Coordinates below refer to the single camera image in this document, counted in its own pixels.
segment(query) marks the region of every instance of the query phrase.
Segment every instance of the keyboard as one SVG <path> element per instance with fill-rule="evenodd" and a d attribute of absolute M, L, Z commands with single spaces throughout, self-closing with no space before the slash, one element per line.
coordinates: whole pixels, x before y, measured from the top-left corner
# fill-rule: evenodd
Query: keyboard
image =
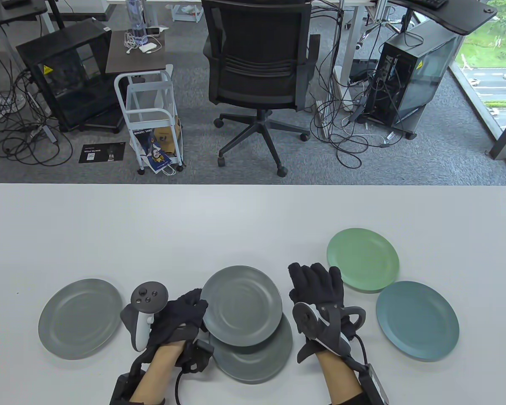
<path fill-rule="evenodd" d="M 410 2 L 431 8 L 431 10 L 436 10 L 444 5 L 444 3 L 448 2 L 448 0 L 410 0 Z"/>

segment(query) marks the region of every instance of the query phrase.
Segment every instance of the office chair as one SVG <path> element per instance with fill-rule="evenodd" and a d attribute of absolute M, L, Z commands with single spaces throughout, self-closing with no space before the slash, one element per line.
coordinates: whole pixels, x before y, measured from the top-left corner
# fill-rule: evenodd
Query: office chair
<path fill-rule="evenodd" d="M 308 128 L 268 118 L 272 110 L 303 110 L 307 86 L 313 78 L 320 35 L 311 35 L 311 4 L 234 3 L 202 0 L 208 27 L 203 53 L 210 64 L 208 98 L 214 104 L 227 103 L 257 110 L 256 116 L 220 114 L 217 128 L 228 119 L 248 127 L 221 148 L 218 166 L 225 166 L 224 154 L 253 133 L 260 133 L 285 177 L 270 129 L 310 137 Z"/>

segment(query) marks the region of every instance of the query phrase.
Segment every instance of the plate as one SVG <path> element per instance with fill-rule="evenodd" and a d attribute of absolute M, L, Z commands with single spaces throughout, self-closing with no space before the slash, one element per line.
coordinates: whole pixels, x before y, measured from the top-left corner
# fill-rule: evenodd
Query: plate
<path fill-rule="evenodd" d="M 263 343 L 237 347 L 210 335 L 214 359 L 228 376 L 245 384 L 261 384 L 274 378 L 285 367 L 292 349 L 292 331 L 285 315 L 272 336 Z"/>
<path fill-rule="evenodd" d="M 398 349 L 423 361 L 442 359 L 459 339 L 453 308 L 419 282 L 400 281 L 386 287 L 377 299 L 377 320 Z"/>
<path fill-rule="evenodd" d="M 380 291 L 399 274 L 399 257 L 384 237 L 362 228 L 336 233 L 326 250 L 328 264 L 341 270 L 343 281 L 362 291 Z"/>
<path fill-rule="evenodd" d="M 215 273 L 203 287 L 201 298 L 208 302 L 206 328 L 233 346 L 253 346 L 268 339 L 283 314 L 274 282 L 248 266 L 231 266 Z"/>
<path fill-rule="evenodd" d="M 114 286 L 97 278 L 79 280 L 62 288 L 39 317 L 39 340 L 62 359 L 93 355 L 120 325 L 123 303 Z"/>

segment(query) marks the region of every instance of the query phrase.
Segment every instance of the shoe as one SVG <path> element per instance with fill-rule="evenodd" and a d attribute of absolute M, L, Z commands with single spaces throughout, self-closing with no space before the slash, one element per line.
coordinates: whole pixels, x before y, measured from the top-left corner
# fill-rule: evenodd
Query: shoe
<path fill-rule="evenodd" d="M 0 95 L 0 118 L 5 116 L 6 114 L 17 112 L 18 110 L 23 108 L 25 104 L 26 100 L 21 94 L 17 94 L 15 100 L 13 100 L 13 96 L 5 98 L 2 95 Z"/>

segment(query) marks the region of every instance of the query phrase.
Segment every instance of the green plate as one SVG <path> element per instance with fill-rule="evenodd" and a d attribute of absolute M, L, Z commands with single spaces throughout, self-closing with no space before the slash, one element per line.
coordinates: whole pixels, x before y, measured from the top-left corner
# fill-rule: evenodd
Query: green plate
<path fill-rule="evenodd" d="M 384 237 L 362 228 L 337 233 L 326 251 L 328 264 L 341 270 L 343 281 L 362 291 L 380 291 L 396 281 L 399 257 Z"/>

